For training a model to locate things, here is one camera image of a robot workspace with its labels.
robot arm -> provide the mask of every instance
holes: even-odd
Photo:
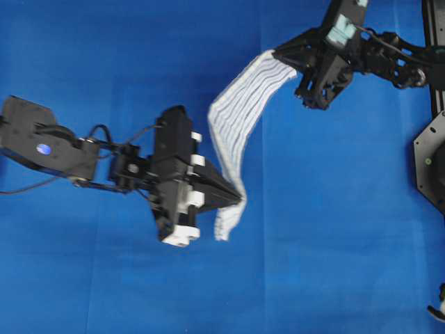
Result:
[[[367,0],[333,0],[323,23],[275,49],[274,57],[303,74],[296,96],[312,109],[327,109],[353,79],[372,73],[399,89],[445,89],[445,47],[417,47],[395,33],[363,27]],[[369,39],[361,34],[367,33]]]
[[[118,193],[149,191],[159,239],[187,246],[200,236],[198,213],[235,205],[241,195],[210,161],[197,153],[201,135],[183,106],[164,111],[156,121],[154,154],[140,157],[138,146],[77,138],[60,126],[50,109],[9,97],[3,106],[0,152],[19,164],[69,178],[75,186]],[[101,157],[99,151],[111,153]],[[108,174],[112,184],[93,182],[97,161],[113,157]]]

black cable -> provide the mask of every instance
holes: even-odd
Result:
[[[160,125],[150,125],[148,127],[144,127],[142,130],[140,130],[139,132],[137,132],[134,136],[132,136],[128,141],[126,141],[123,145],[126,144],[130,144],[132,141],[135,141],[136,139],[138,139],[139,137],[141,137],[145,132],[148,132],[151,129],[154,128],[161,128],[162,126]]]
[[[136,191],[137,191],[142,197],[144,197],[145,200],[148,200],[148,201],[149,201],[148,196],[146,196],[140,189],[136,189]]]
[[[416,57],[410,56],[404,52],[402,52],[401,50],[399,50],[397,47],[386,43],[384,40],[382,40],[381,38],[377,37],[377,35],[370,29],[366,29],[358,24],[354,24],[355,28],[359,29],[360,31],[367,33],[368,35],[370,35],[370,37],[372,39],[374,39],[376,42],[379,42],[381,45],[387,47],[388,49],[391,49],[395,52],[397,52],[398,54],[400,54],[401,56],[404,56],[406,59],[410,60],[410,61],[414,61],[415,63],[420,63],[422,65],[427,65],[427,66],[432,66],[432,63],[429,63],[428,61],[422,61],[421,59],[418,59]]]
[[[105,158],[107,158],[107,156],[105,156],[105,157],[98,157],[97,159],[95,158],[94,161],[91,161],[91,162],[82,162],[82,163],[77,164],[77,165],[75,165],[75,166],[73,166],[71,168],[68,168],[67,170],[63,171],[62,174],[66,174],[66,173],[70,172],[71,170],[79,168],[79,167],[82,167],[84,165],[93,164],[93,163],[96,162],[96,160],[105,159]],[[63,178],[63,176],[62,175],[53,176],[53,177],[50,177],[49,179],[46,179],[44,181],[32,184],[30,186],[25,186],[23,188],[19,188],[19,189],[16,189],[16,190],[0,191],[0,196],[1,195],[17,195],[19,193],[24,193],[24,192],[27,192],[29,190],[33,190],[33,189],[39,188],[41,186],[46,186],[47,184],[50,184],[50,183],[52,183],[52,182],[54,182],[54,181],[56,181],[56,180],[58,180],[60,178]]]
[[[150,126],[148,126],[148,127],[144,127],[142,130],[140,130],[140,131],[137,132],[134,136],[132,136],[128,141],[126,141],[126,142],[124,143],[124,145],[126,145],[126,144],[130,144],[130,142],[132,142],[132,141],[136,140],[137,138],[141,137],[145,132],[148,132],[149,130],[151,130],[151,129],[153,129],[153,128],[159,128],[159,127],[162,127],[162,126],[160,126],[160,125],[150,125]],[[108,137],[109,137],[109,139],[111,140],[111,136],[110,136],[109,130],[108,130],[108,128],[107,128],[105,125],[103,125],[103,127],[102,127],[102,125],[96,125],[95,127],[93,127],[93,129],[90,131],[90,135],[89,135],[89,136],[91,136],[92,134],[94,134],[94,132],[96,131],[96,129],[99,129],[99,128],[102,128],[102,129],[105,131],[106,134],[107,134],[107,132],[108,132],[108,135],[106,135],[106,136],[107,136],[107,140],[108,140]],[[108,153],[108,154],[105,154],[104,156],[99,156],[99,157],[95,158],[94,161],[91,161],[91,162],[82,162],[82,163],[80,163],[80,164],[78,164],[78,165],[75,165],[75,166],[73,166],[73,167],[71,167],[71,168],[68,168],[67,170],[63,171],[63,174],[66,174],[66,173],[68,173],[70,170],[73,170],[73,169],[75,169],[75,168],[82,167],[82,166],[85,165],[85,164],[93,164],[93,163],[95,163],[97,160],[106,159],[106,158],[110,157],[111,155],[113,155],[113,153]],[[20,189],[16,189],[16,190],[12,190],[12,191],[0,191],[0,196],[2,196],[2,195],[3,195],[3,196],[7,196],[7,195],[17,195],[18,193],[24,193],[24,192],[27,192],[27,191],[30,191],[30,190],[39,188],[39,187],[41,187],[41,186],[46,186],[47,184],[50,184],[50,183],[52,183],[52,182],[54,182],[54,181],[56,181],[56,180],[58,180],[58,179],[60,179],[60,178],[62,178],[62,177],[63,177],[62,175],[61,175],[61,176],[53,176],[53,177],[51,177],[51,178],[49,178],[49,179],[47,179],[47,180],[44,180],[44,181],[41,181],[41,182],[32,184],[32,185],[30,185],[30,186],[25,186],[25,187],[20,188]],[[138,190],[138,192],[139,192],[145,199],[148,200],[148,197],[146,197],[141,191]]]
[[[93,137],[94,134],[95,134],[95,132],[96,132],[98,129],[102,129],[102,130],[104,131],[104,133],[105,133],[105,137],[106,137],[106,141],[108,142],[108,144],[111,144],[111,143],[113,142],[113,140],[111,139],[110,130],[108,129],[108,127],[107,127],[106,125],[103,125],[103,124],[95,125],[95,126],[90,130],[90,133],[88,134],[88,137],[87,137],[87,138],[89,138],[89,137]]]

metal bracket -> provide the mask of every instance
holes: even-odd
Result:
[[[445,111],[440,113],[414,140],[417,189],[445,214],[445,192],[435,182],[434,153],[445,142]]]

blue fabric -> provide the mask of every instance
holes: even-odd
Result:
[[[184,104],[216,162],[207,108],[261,51],[318,25],[329,1],[0,1],[0,96],[123,141]],[[371,1],[366,24],[423,44],[420,5]],[[1,198],[1,333],[443,333],[444,220],[413,187],[428,91],[356,75],[329,111],[272,99],[245,152],[249,203],[229,243],[214,213],[160,244],[136,194],[65,181]],[[139,142],[151,152],[152,137]],[[106,164],[98,172],[103,180]],[[0,187],[44,175],[1,158]]]

cloth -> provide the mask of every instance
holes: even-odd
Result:
[[[249,135],[275,91],[297,75],[292,67],[273,58],[272,53],[268,50],[256,57],[210,106],[210,132],[222,174],[243,196],[238,205],[218,210],[217,240],[229,239],[247,203],[241,163]]]

